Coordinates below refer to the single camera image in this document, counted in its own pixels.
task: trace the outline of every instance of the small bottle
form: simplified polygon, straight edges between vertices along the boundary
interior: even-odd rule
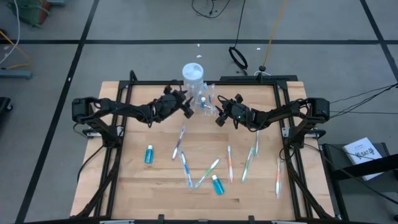
[[[152,145],[148,145],[148,148],[145,152],[144,162],[146,164],[152,164],[153,160],[154,160],[154,147]]]
[[[213,187],[216,190],[217,195],[222,195],[224,193],[224,187],[221,181],[217,178],[216,175],[212,175],[211,178],[213,179]]]
[[[205,109],[205,102],[206,102],[205,97],[200,98],[200,108]]]

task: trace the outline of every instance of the wooden table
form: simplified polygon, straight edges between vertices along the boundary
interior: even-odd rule
[[[146,104],[162,95],[163,89],[162,85],[135,85],[130,103]],[[99,97],[115,100],[117,90],[118,82],[104,82]],[[288,90],[291,100],[306,98],[302,82],[288,82]],[[243,103],[250,108],[269,111],[276,107],[271,86],[216,86],[217,95],[233,98],[237,93],[242,94]],[[282,91],[280,96],[284,104]],[[282,169],[281,197],[275,197],[277,158],[282,149],[279,123],[272,123],[269,128],[260,132],[259,157],[253,159],[248,179],[242,184],[240,179],[243,168],[249,149],[255,143],[256,134],[250,133],[243,126],[236,130],[231,119],[221,128],[215,123],[215,119],[200,113],[186,119],[182,111],[178,111],[162,123],[154,123],[149,129],[146,124],[129,118],[112,218],[157,219],[158,214],[164,214],[168,220],[247,220],[248,215],[254,215],[256,220],[294,220],[285,167]],[[103,120],[110,124],[111,116],[104,117]],[[295,124],[299,122],[300,119],[295,118]],[[212,174],[216,174],[222,181],[224,195],[215,194],[211,177],[199,189],[189,189],[181,162],[178,159],[171,160],[183,123],[186,131],[181,149],[187,158],[194,184],[211,163],[220,157],[221,160]],[[306,139],[305,142],[318,147],[314,139]],[[101,144],[100,138],[89,140],[85,159]],[[145,150],[149,144],[154,146],[152,165],[144,163]],[[232,147],[232,184],[227,181],[228,145]],[[301,153],[308,189],[326,212],[332,215],[333,208],[320,154],[309,147],[301,149]],[[104,155],[105,150],[83,169],[71,215],[77,214],[98,189]],[[305,216],[301,192],[298,190],[298,193],[301,214]],[[101,210],[103,213],[107,200],[108,192],[104,195]]]

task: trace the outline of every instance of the white cable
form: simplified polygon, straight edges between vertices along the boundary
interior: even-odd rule
[[[256,71],[256,72],[254,72],[254,76],[256,76],[258,73],[262,73],[262,74],[266,74],[266,75],[271,76],[271,74],[268,74],[268,73],[262,72],[262,71]]]
[[[15,4],[15,10],[16,10],[16,14],[17,14],[17,23],[18,23],[18,38],[17,38],[17,42],[15,43],[15,45],[13,46],[13,48],[10,50],[10,52],[8,54],[6,54],[4,56],[4,58],[1,60],[0,65],[3,63],[3,61],[5,61],[8,56],[14,51],[14,49],[17,47],[18,43],[19,43],[19,37],[21,35],[21,25],[19,24],[19,10],[18,10],[18,5],[17,5],[17,0],[14,0],[14,4]]]

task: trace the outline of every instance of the yellow cable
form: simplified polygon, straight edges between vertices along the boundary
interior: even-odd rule
[[[17,50],[19,50],[19,52],[22,53],[22,54],[25,56],[25,58],[29,61],[29,63],[20,64],[20,65],[13,65],[13,66],[8,67],[7,69],[25,67],[25,66],[29,66],[29,65],[32,64],[32,61],[30,60],[30,57],[29,57],[29,55],[28,55],[27,53],[25,53],[22,49],[20,49],[20,48],[18,47],[18,45],[15,45],[15,44],[13,43],[13,41],[10,40],[10,38],[8,38],[7,35],[4,34],[1,30],[0,30],[0,34],[1,34],[6,40],[8,40],[8,42],[10,42],[10,44],[11,44],[12,46],[15,46],[15,48],[16,48]]]
[[[274,29],[272,30],[272,33],[271,33],[271,37],[269,38],[268,47],[267,47],[267,53],[266,53],[266,59],[264,60],[264,63],[262,64],[262,66],[264,66],[264,67],[266,66],[266,63],[267,63],[268,54],[269,54],[269,51],[271,49],[272,39],[274,38],[276,29],[278,28],[279,21],[282,19],[282,16],[284,15],[284,11],[285,11],[285,8],[286,8],[286,2],[287,2],[287,0],[284,0],[284,3],[282,5],[282,9],[280,9],[280,11],[279,11],[278,20],[276,20],[275,25],[274,25]]]

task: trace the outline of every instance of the gray floor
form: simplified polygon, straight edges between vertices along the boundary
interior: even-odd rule
[[[93,0],[68,1],[65,7],[52,9],[43,29],[21,27],[21,39],[80,39]],[[196,0],[197,8],[208,12],[205,0]],[[216,1],[221,9],[225,0]],[[385,39],[398,39],[397,2],[367,1]],[[88,39],[162,40],[233,39],[239,22],[242,1],[231,1],[217,19],[198,17],[187,0],[100,0]],[[282,1],[247,1],[242,39],[268,39]],[[16,38],[16,19],[0,2],[0,27]],[[276,39],[376,40],[359,1],[288,1]],[[0,96],[11,97],[14,111],[0,132],[0,223],[12,223],[24,197],[41,147],[47,134],[65,78],[77,45],[23,44],[34,59],[31,80],[0,80]],[[86,44],[63,107],[43,173],[35,191],[26,221],[66,218],[76,189],[76,173],[82,163],[86,140],[72,131],[71,102],[82,96],[98,96],[101,82],[127,79],[133,69],[139,80],[181,79],[181,69],[197,62],[205,69],[205,79],[217,80],[236,74],[237,67],[228,54],[228,44]],[[0,45],[0,55],[6,51]],[[253,74],[264,60],[267,45],[239,44]],[[398,45],[389,45],[398,59]],[[2,67],[24,62],[15,52]],[[267,71],[273,75],[298,75],[305,82],[308,96],[335,99],[355,95],[372,88],[393,84],[396,79],[380,45],[284,45],[272,46]],[[398,111],[397,90],[389,91],[358,111]],[[338,111],[360,100],[331,106]],[[320,126],[328,133],[328,143],[347,143],[368,137],[385,142],[391,154],[398,153],[397,117],[380,114],[346,114]],[[344,194],[352,220],[393,223],[398,209],[377,197]],[[375,201],[378,208],[362,215]]]

